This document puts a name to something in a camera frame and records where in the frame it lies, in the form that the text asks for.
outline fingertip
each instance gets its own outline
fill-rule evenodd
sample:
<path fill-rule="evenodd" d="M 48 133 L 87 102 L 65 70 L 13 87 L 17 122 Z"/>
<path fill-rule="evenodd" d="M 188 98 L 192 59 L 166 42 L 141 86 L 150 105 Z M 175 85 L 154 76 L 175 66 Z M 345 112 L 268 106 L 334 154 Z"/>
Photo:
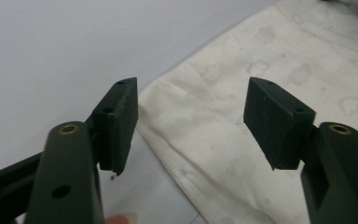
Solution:
<path fill-rule="evenodd" d="M 109 217 L 105 220 L 105 224 L 136 224 L 138 217 L 134 213 L 120 214 Z"/>

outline white cloth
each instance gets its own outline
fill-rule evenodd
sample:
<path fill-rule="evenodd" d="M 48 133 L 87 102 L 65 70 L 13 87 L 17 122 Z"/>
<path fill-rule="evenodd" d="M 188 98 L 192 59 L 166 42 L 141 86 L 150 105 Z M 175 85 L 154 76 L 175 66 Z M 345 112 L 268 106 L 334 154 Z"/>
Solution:
<path fill-rule="evenodd" d="M 138 128 L 209 223 L 309 223 L 297 171 L 272 171 L 242 122 L 249 77 L 358 129 L 358 16 L 285 0 L 220 35 L 140 96 Z"/>

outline white surface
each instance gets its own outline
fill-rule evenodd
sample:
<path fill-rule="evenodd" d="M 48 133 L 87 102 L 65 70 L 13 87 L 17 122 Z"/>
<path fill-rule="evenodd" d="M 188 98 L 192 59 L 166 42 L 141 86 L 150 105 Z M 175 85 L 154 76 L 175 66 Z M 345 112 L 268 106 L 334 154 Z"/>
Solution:
<path fill-rule="evenodd" d="M 0 169 L 40 152 L 54 126 L 85 120 L 114 82 L 138 77 L 142 90 L 271 2 L 0 1 Z M 101 180 L 107 216 L 189 223 L 198 215 L 138 133 L 123 175 Z"/>
<path fill-rule="evenodd" d="M 139 130 L 208 223 L 309 223 L 297 171 L 273 172 L 243 123 L 249 77 L 279 84 L 323 121 L 358 130 L 358 17 L 285 0 L 150 84 Z"/>

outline hole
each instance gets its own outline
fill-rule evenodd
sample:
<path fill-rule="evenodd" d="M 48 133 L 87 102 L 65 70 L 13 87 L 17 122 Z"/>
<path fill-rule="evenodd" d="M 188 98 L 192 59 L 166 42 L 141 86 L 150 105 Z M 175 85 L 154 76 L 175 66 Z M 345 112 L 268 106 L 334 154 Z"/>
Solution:
<path fill-rule="evenodd" d="M 75 124 L 68 124 L 63 126 L 62 128 L 60 128 L 58 130 L 58 133 L 60 134 L 71 134 L 71 133 L 75 133 L 78 130 L 78 126 Z"/>
<path fill-rule="evenodd" d="M 113 113 L 113 108 L 110 108 L 110 107 L 104 108 L 103 112 L 106 114 Z"/>
<path fill-rule="evenodd" d="M 69 192 L 71 192 L 70 186 L 61 185 L 61 186 L 57 187 L 55 190 L 53 190 L 53 192 L 51 193 L 51 197 L 53 197 L 55 199 L 60 199 L 60 198 L 65 197 L 66 195 L 68 195 Z"/>
<path fill-rule="evenodd" d="M 339 124 L 331 124 L 329 126 L 329 128 L 335 132 L 335 133 L 340 133 L 340 134 L 351 134 L 351 129 L 343 126 L 343 125 L 339 125 Z"/>

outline white fabric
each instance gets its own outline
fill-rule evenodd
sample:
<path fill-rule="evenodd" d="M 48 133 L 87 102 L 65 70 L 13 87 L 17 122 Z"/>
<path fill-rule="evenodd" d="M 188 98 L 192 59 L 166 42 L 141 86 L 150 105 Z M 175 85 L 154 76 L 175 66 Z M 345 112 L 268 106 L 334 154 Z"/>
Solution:
<path fill-rule="evenodd" d="M 156 79 L 138 128 L 208 223 L 309 223 L 298 171 L 275 171 L 242 123 L 249 77 L 281 85 L 315 124 L 358 129 L 358 16 L 285 0 L 243 21 Z"/>

